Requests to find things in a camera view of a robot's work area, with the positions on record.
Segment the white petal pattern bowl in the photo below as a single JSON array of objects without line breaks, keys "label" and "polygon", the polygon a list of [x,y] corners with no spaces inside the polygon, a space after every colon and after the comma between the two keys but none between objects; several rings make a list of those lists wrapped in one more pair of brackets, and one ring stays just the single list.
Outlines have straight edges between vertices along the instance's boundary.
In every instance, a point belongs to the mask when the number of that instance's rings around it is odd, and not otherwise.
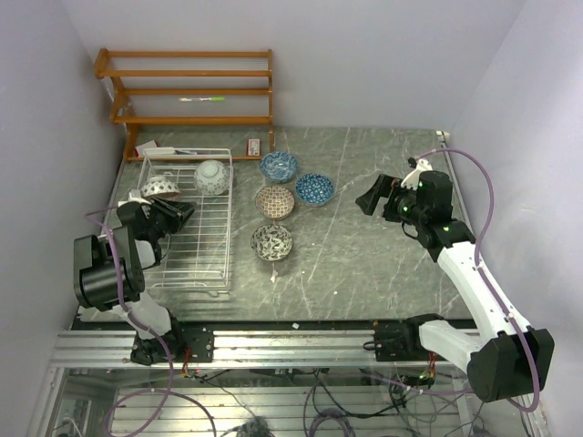
[{"label": "white petal pattern bowl", "polygon": [[205,160],[195,170],[194,185],[202,196],[219,196],[229,188],[229,171],[218,160]]}]

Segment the red patterned bowl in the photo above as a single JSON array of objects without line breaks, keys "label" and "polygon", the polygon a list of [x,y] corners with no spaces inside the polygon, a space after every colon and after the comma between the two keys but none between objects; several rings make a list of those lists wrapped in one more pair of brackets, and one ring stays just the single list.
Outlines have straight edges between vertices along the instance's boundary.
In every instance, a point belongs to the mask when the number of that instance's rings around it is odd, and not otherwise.
[{"label": "red patterned bowl", "polygon": [[293,238],[284,226],[266,224],[258,227],[251,235],[251,249],[266,261],[279,261],[292,251]]}]

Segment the olive leaf pattern bowl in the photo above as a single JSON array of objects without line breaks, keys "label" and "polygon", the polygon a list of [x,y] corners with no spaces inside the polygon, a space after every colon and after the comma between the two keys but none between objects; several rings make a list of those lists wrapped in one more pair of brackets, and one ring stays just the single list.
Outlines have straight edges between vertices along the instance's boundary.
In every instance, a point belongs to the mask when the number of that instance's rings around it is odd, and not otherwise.
[{"label": "olive leaf pattern bowl", "polygon": [[181,192],[177,183],[166,176],[150,177],[139,189],[142,198],[177,198]]}]

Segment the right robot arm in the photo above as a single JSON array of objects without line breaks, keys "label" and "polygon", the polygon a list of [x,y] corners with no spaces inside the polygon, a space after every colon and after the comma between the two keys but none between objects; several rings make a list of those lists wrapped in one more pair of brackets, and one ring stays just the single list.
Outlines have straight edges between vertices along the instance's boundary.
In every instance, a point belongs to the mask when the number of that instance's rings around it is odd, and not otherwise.
[{"label": "right robot arm", "polygon": [[441,171],[411,172],[406,179],[381,174],[355,200],[363,214],[387,200],[383,218],[412,226],[413,236],[454,283],[469,309],[478,336],[472,337],[437,315],[412,320],[416,330],[401,339],[403,353],[418,361],[430,352],[463,371],[478,399],[510,400],[545,387],[555,348],[546,329],[536,329],[511,304],[476,251],[469,227],[453,216],[453,183]]}]

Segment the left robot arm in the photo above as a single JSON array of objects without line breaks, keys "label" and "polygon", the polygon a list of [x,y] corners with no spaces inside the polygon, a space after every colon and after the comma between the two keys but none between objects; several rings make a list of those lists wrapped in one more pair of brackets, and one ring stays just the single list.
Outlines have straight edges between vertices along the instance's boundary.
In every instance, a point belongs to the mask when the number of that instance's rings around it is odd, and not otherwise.
[{"label": "left robot arm", "polygon": [[79,305],[112,313],[136,331],[130,360],[149,366],[188,358],[186,334],[170,310],[146,291],[145,271],[163,259],[160,242],[188,223],[197,205],[153,198],[116,208],[120,226],[74,241],[74,292]]}]

